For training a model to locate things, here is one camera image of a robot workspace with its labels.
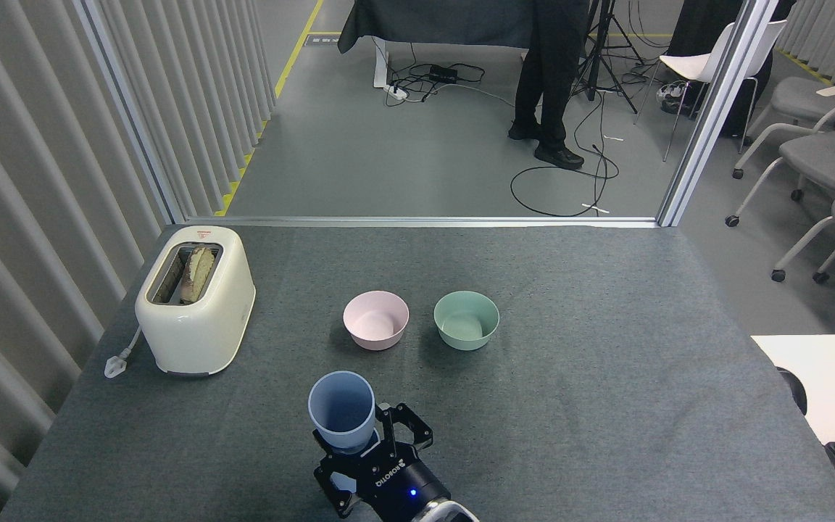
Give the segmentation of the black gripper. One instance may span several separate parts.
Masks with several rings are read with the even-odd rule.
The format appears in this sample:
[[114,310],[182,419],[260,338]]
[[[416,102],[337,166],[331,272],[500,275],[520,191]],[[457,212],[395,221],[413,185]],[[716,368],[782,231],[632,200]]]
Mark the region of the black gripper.
[[[328,454],[313,473],[338,517],[348,518],[357,503],[365,502],[382,521],[411,521],[432,502],[450,501],[450,491],[418,455],[432,445],[431,427],[403,402],[377,404],[375,419],[382,426],[380,444],[360,455]],[[413,442],[396,442],[395,424],[407,428]],[[354,488],[339,489],[334,473],[354,480]]]

